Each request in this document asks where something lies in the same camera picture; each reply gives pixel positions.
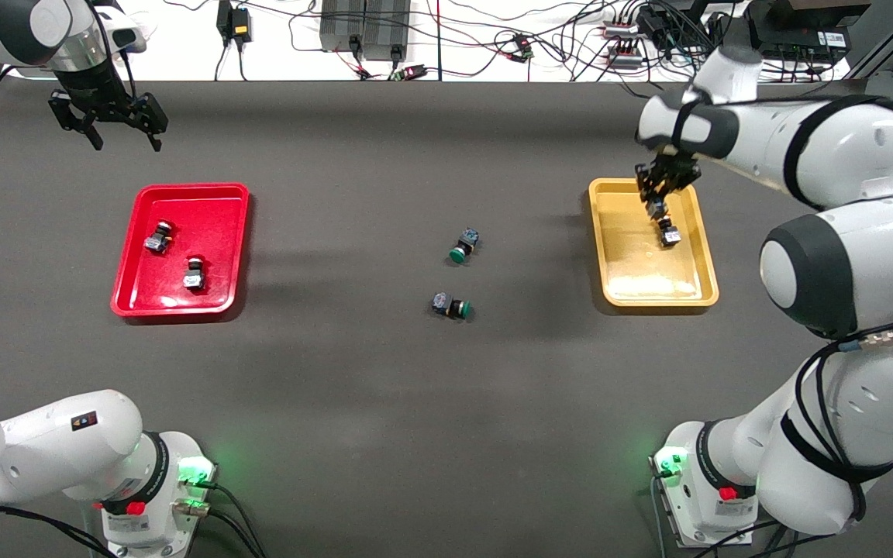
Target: tray rim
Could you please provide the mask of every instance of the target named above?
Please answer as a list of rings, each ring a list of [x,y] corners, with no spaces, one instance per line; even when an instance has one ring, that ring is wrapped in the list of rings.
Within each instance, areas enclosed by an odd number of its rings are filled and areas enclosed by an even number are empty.
[[[598,177],[588,186],[588,205],[591,206],[591,224],[595,227],[595,249],[598,251],[598,274],[602,276],[602,296],[612,306],[620,308],[707,308],[719,301],[719,282],[715,278],[715,262],[712,261],[712,251],[709,250],[709,238],[705,234],[705,222],[702,219],[702,207],[698,204],[698,194],[694,186],[688,186],[679,191],[678,195],[690,198],[692,208],[695,209],[698,218],[698,226],[702,229],[701,245],[705,254],[705,264],[709,268],[709,285],[712,286],[712,296],[701,300],[622,300],[613,297],[606,290],[609,283],[609,270],[605,265],[605,237],[602,235],[602,219],[598,214],[598,186],[600,184],[635,184],[634,177]]]
[[[123,282],[124,277],[126,276],[126,261],[129,258],[129,250],[130,250],[130,241],[133,239],[133,234],[136,231],[136,223],[137,216],[142,211],[142,198],[144,195],[151,193],[152,191],[187,191],[187,190],[205,190],[206,188],[235,188],[238,197],[240,198],[240,204],[242,205],[241,211],[241,219],[240,226],[237,232],[237,240],[239,253],[233,259],[233,268],[230,270],[231,276],[233,276],[233,281],[230,281],[229,292],[226,296],[226,300],[223,301],[222,304],[212,308],[160,308],[160,310],[128,310],[127,308],[123,308],[119,306],[118,299],[119,294],[121,293],[120,285]],[[159,317],[159,315],[214,315],[214,314],[222,314],[223,312],[229,310],[231,306],[233,306],[233,302],[236,300],[236,287],[237,281],[239,279],[239,270],[240,265],[243,259],[243,243],[246,238],[246,229],[247,229],[247,216],[249,212],[250,205],[250,191],[245,186],[245,184],[238,183],[238,181],[210,181],[209,183],[194,183],[194,184],[150,184],[150,186],[146,186],[141,188],[137,192],[136,197],[133,199],[133,209],[130,212],[129,223],[126,227],[126,236],[123,240],[123,250],[120,254],[119,258],[119,268],[116,270],[116,280],[112,287],[112,296],[109,297],[109,308],[113,314],[119,315],[120,318],[148,318],[148,317]]]

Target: yellow plastic tray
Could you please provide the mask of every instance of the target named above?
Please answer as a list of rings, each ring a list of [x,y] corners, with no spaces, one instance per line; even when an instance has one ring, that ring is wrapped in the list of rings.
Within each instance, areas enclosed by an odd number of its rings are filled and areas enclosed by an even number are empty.
[[[588,188],[605,299],[619,307],[709,307],[719,300],[715,266],[695,188],[667,196],[681,243],[660,246],[636,179],[598,179]]]

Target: red plastic tray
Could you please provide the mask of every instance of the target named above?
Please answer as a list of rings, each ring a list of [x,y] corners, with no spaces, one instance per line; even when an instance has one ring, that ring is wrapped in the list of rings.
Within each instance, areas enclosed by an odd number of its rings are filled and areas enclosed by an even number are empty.
[[[109,306],[124,318],[219,314],[236,298],[250,194],[243,184],[154,184],[137,195]],[[144,247],[157,222],[174,226],[162,254]],[[181,283],[205,259],[205,289]]]

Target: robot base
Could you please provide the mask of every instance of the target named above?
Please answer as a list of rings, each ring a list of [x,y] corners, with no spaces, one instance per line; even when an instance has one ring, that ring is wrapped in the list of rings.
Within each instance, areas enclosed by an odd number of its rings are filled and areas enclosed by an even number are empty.
[[[654,474],[673,473],[660,478],[660,494],[681,548],[716,544],[751,526],[757,517],[756,497],[723,501],[705,479],[695,456],[695,440],[702,426],[705,423],[685,422],[674,428],[664,447],[650,459]],[[753,533],[749,532],[724,544],[751,543]]]
[[[120,558],[183,558],[198,527],[198,517],[174,511],[176,501],[205,501],[209,491],[185,485],[190,470],[201,470],[211,481],[215,467],[198,443],[181,432],[162,432],[167,444],[167,477],[144,515],[102,512],[102,528],[109,550]]]

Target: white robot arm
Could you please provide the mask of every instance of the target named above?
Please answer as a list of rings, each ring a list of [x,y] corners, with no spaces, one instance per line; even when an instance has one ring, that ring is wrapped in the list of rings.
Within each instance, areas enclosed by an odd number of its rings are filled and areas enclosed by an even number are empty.
[[[111,60],[117,53],[142,53],[146,40],[117,4],[89,2],[0,0],[0,64],[49,68],[63,88],[49,100],[57,122],[85,134],[96,150],[102,148],[93,125],[99,121],[137,128],[160,151],[155,136],[167,130],[163,109],[150,93],[128,95]]]
[[[204,501],[212,462],[180,432],[145,432],[122,393],[67,397],[0,423],[0,506],[63,491],[102,510],[110,551],[181,556],[195,532],[183,502]]]
[[[748,414],[667,436],[653,463],[681,546],[748,543],[758,504],[790,529],[839,533],[893,467],[893,110],[865,95],[756,102],[760,67],[724,46],[647,103],[637,140],[658,155],[637,167],[641,195],[666,250],[664,195],[698,177],[697,158],[816,209],[770,232],[760,276],[784,313],[840,345]]]

